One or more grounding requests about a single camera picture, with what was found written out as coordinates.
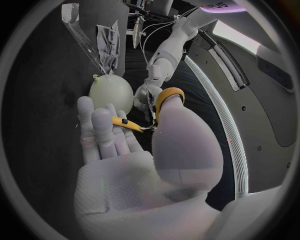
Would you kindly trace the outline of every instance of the gray cloth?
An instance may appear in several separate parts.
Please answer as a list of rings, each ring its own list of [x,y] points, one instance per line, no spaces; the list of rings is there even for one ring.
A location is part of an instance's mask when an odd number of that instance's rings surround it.
[[[97,46],[100,62],[107,73],[118,67],[120,54],[120,34],[118,20],[112,27],[96,25],[98,27]]]

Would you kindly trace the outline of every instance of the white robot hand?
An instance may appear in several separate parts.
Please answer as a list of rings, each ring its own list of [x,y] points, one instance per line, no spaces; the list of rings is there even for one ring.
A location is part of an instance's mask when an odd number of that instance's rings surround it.
[[[156,101],[163,104],[154,158],[131,130],[112,124],[112,116],[126,118],[122,111],[112,104],[94,111],[89,97],[78,100],[85,165],[74,209],[89,240],[199,240],[219,215],[205,199],[222,175],[220,146],[206,123],[178,95],[164,99],[165,91]]]

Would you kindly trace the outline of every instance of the purple light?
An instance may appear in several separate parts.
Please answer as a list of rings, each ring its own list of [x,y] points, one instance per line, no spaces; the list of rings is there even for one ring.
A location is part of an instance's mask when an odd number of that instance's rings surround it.
[[[225,14],[225,13],[239,13],[247,11],[246,8],[236,8],[236,9],[223,9],[223,10],[216,10],[216,9],[207,9],[204,7],[200,7],[204,12],[212,13],[212,14]]]

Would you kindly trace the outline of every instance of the yellow scissors handle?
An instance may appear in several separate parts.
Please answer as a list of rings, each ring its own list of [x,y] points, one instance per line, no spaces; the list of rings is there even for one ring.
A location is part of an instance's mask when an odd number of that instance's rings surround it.
[[[135,131],[138,131],[140,133],[143,133],[144,131],[141,129],[141,126],[137,125],[136,123],[129,121],[125,118],[117,117],[117,116],[112,116],[112,124],[113,125],[118,125],[120,127],[124,127],[127,129],[132,129]]]

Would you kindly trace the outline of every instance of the white balloon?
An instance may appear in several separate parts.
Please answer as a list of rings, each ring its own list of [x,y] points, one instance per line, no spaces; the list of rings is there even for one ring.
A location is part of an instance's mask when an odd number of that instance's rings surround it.
[[[129,83],[122,77],[108,74],[97,77],[90,87],[89,97],[93,101],[94,109],[105,108],[113,104],[116,112],[123,110],[130,112],[134,103],[134,92]]]

